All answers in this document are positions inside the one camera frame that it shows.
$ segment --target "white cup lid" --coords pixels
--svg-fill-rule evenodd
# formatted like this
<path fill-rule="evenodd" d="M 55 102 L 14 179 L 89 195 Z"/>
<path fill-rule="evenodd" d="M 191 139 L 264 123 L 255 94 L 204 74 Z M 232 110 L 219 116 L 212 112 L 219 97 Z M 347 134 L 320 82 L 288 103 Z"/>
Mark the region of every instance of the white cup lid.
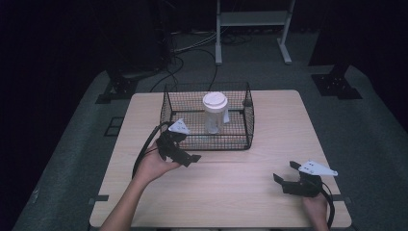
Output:
<path fill-rule="evenodd" d="M 211 92 L 204 96 L 203 103 L 207 112 L 221 113 L 227 108 L 228 99 L 221 92 Z"/>

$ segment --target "person's left hand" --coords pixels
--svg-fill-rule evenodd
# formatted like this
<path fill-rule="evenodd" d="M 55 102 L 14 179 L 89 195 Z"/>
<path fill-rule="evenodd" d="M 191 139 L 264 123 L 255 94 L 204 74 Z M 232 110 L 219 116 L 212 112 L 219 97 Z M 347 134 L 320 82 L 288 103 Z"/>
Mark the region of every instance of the person's left hand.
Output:
<path fill-rule="evenodd" d="M 159 154 L 156 142 L 149 146 L 141 160 L 134 179 L 143 181 L 146 185 L 161 177 L 166 172 L 178 168 L 180 164 L 176 162 L 166 162 Z"/>

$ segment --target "wooden table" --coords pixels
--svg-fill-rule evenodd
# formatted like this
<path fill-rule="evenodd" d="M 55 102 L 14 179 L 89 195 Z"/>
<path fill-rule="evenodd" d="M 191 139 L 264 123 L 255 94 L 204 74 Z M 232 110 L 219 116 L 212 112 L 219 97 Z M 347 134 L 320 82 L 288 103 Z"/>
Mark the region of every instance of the wooden table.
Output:
<path fill-rule="evenodd" d="M 253 90 L 255 132 L 245 151 L 194 151 L 198 163 L 180 167 L 152 182 L 144 191 L 133 226 L 172 228 L 298 228 L 310 227 L 299 196 L 283 194 L 276 173 L 297 181 L 289 161 L 309 159 L 328 166 L 318 137 L 295 90 Z M 108 165 L 89 223 L 99 227 L 131 180 L 141 147 L 159 124 L 162 93 L 133 96 Z M 323 176 L 333 194 L 340 194 L 332 176 Z M 348 227 L 343 201 L 335 201 L 332 227 Z"/>

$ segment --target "wire cage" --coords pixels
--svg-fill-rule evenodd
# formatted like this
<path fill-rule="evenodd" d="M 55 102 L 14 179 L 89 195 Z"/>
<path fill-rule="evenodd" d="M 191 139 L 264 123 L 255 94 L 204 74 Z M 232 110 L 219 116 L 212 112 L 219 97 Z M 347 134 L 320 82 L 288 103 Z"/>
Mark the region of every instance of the wire cage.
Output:
<path fill-rule="evenodd" d="M 204 125 L 203 97 L 212 91 L 228 98 L 230 121 L 222 132 L 209 134 Z M 160 122 L 183 118 L 190 134 L 181 141 L 184 150 L 246 150 L 254 135 L 254 106 L 248 83 L 166 85 Z"/>

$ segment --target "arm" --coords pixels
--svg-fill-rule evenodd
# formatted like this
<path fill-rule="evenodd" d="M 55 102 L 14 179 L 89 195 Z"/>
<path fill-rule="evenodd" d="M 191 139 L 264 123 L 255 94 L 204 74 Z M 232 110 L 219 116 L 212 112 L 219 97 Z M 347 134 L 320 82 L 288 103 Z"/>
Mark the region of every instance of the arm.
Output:
<path fill-rule="evenodd" d="M 143 160 L 141 160 L 134 178 L 102 224 L 100 230 L 129 230 L 141 194 L 147 185 L 166 172 L 178 168 L 179 166 L 180 164 L 178 163 L 164 161 L 157 150 L 156 142 L 154 142 L 147 148 L 146 155 Z"/>
<path fill-rule="evenodd" d="M 328 231 L 326 215 L 327 201 L 323 194 L 319 193 L 315 197 L 302 197 L 303 209 L 312 222 L 316 231 Z"/>

